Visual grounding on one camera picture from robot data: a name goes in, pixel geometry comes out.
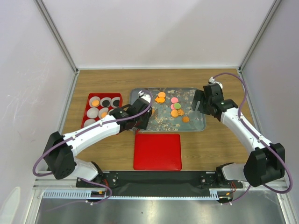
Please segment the orange round waffle cookie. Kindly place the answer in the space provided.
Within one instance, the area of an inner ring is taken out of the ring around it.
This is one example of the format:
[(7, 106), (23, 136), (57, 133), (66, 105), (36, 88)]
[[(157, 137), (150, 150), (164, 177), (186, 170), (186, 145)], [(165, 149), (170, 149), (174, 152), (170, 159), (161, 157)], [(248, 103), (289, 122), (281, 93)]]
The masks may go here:
[(177, 110), (172, 110), (172, 111), (171, 111), (171, 116), (172, 116), (173, 118), (177, 118), (177, 117), (179, 116), (178, 111), (177, 111)]

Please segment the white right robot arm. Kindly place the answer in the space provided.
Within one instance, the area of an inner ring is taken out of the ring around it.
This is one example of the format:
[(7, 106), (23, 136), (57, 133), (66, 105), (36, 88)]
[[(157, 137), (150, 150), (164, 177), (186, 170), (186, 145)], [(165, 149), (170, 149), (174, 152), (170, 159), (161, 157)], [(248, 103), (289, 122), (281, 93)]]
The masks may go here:
[(245, 164), (228, 163), (217, 167), (215, 182), (227, 187), (232, 180), (248, 182), (253, 187), (267, 184), (284, 177), (285, 149), (280, 143), (272, 143), (263, 137), (243, 116), (232, 99), (225, 99), (222, 85), (216, 81), (202, 90), (196, 90), (192, 111), (211, 115), (229, 128), (249, 153)]

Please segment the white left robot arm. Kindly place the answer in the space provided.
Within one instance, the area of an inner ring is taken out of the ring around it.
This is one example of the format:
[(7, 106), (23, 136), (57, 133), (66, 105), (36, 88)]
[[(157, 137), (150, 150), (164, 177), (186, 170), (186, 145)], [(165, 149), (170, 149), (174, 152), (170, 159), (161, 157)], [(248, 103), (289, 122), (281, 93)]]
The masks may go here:
[(113, 109), (104, 118), (72, 133), (52, 133), (43, 152), (50, 173), (57, 180), (70, 175), (82, 177), (93, 187), (102, 184), (103, 176), (94, 162), (85, 162), (77, 157), (91, 145), (113, 135), (132, 129), (146, 129), (152, 115), (153, 96), (142, 90), (131, 105)]

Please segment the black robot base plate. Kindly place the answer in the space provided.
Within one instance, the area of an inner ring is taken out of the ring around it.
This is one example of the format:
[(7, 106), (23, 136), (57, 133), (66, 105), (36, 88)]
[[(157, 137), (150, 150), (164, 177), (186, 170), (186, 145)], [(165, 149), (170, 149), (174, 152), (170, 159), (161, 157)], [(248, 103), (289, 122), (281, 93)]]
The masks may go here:
[(108, 183), (118, 197), (207, 197), (211, 189), (240, 189), (215, 171), (107, 171), (95, 182)]

